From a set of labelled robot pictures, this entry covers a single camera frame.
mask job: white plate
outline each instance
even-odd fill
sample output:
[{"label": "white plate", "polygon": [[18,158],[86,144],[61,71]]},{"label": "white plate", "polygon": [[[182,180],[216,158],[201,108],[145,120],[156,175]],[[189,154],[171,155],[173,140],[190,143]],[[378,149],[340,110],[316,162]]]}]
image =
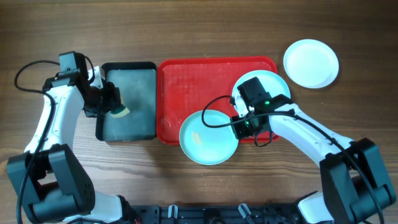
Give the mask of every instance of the white plate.
[{"label": "white plate", "polygon": [[[208,128],[201,121],[201,112],[191,114],[181,126],[180,145],[191,160],[203,165],[215,165],[229,159],[238,147],[231,126]],[[210,125],[229,123],[222,112],[206,110],[205,121]]]},{"label": "white plate", "polygon": [[287,75],[300,86],[322,88],[333,82],[338,74],[338,60],[334,51],[317,40],[300,40],[285,53]]},{"label": "white plate", "polygon": [[258,77],[261,85],[264,89],[269,92],[271,97],[275,97],[279,94],[283,94],[290,98],[289,87],[287,86],[285,80],[282,77],[267,70],[256,70],[244,74],[234,85],[232,89],[232,97],[235,99],[236,106],[235,110],[238,112],[240,117],[243,117],[248,113],[246,105],[241,98],[241,94],[238,91],[238,86],[251,78]]}]

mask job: table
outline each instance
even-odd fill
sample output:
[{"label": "table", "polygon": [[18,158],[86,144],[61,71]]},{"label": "table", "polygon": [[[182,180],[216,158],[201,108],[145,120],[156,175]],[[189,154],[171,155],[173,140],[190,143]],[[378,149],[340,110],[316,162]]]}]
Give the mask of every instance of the table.
[{"label": "table", "polygon": [[[398,186],[398,2],[374,1],[51,1],[0,2],[0,223],[15,223],[16,194],[7,159],[23,152],[42,112],[42,96],[14,88],[14,75],[34,60],[75,50],[95,65],[168,58],[266,55],[292,98],[309,116],[380,148]],[[300,39],[328,44],[340,61],[331,86],[296,85],[283,69],[286,48]],[[26,70],[21,86],[41,88],[57,66]],[[280,139],[265,148],[242,144],[217,166],[201,166],[159,140],[109,143],[95,138],[95,119],[82,113],[74,152],[95,189],[133,205],[237,205],[293,202],[321,190],[317,166]],[[385,209],[398,223],[398,205]],[[371,221],[378,223],[377,217]]]}]

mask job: light blue plate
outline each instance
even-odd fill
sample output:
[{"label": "light blue plate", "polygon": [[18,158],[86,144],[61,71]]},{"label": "light blue plate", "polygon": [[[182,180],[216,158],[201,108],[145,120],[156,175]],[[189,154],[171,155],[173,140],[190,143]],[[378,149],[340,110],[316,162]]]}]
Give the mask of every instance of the light blue plate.
[{"label": "light blue plate", "polygon": [[[201,121],[201,112],[189,116],[180,129],[182,151],[191,160],[203,165],[215,165],[229,159],[238,146],[230,126],[208,128]],[[210,125],[229,123],[229,117],[222,112],[206,110],[205,121]]]}]

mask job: red tray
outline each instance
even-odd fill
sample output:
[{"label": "red tray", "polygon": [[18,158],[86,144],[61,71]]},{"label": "red tray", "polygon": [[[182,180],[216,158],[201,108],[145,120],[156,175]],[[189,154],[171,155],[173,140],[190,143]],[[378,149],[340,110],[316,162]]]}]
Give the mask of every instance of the red tray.
[{"label": "red tray", "polygon": [[[236,81],[253,70],[277,73],[276,64],[264,56],[171,59],[162,62],[157,71],[157,137],[166,144],[179,144],[179,132],[185,119],[203,110],[216,97],[232,94]],[[228,99],[213,103],[209,109],[228,116],[238,115]],[[260,134],[258,140],[268,141],[269,133]],[[240,140],[253,141],[253,138]]]}]

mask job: wood grain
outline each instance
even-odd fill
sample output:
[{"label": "wood grain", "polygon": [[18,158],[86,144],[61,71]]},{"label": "wood grain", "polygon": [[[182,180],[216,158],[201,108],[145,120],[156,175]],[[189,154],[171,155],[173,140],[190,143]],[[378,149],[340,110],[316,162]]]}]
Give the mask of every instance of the wood grain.
[{"label": "wood grain", "polygon": [[[397,7],[388,0],[0,1],[0,223],[16,222],[6,162],[29,143],[43,105],[41,96],[14,88],[14,75],[31,61],[58,60],[71,50],[95,65],[269,56],[306,114],[344,136],[378,144],[397,188]],[[318,39],[336,52],[340,75],[334,84],[310,90],[287,77],[284,51],[300,39]],[[57,71],[35,66],[21,85],[40,88]],[[261,149],[240,145],[230,160],[207,167],[157,139],[107,144],[94,131],[95,120],[81,114],[76,156],[96,190],[123,195],[131,204],[292,202],[321,190],[316,165],[283,139]],[[384,214],[387,223],[398,223],[397,205]]]}]

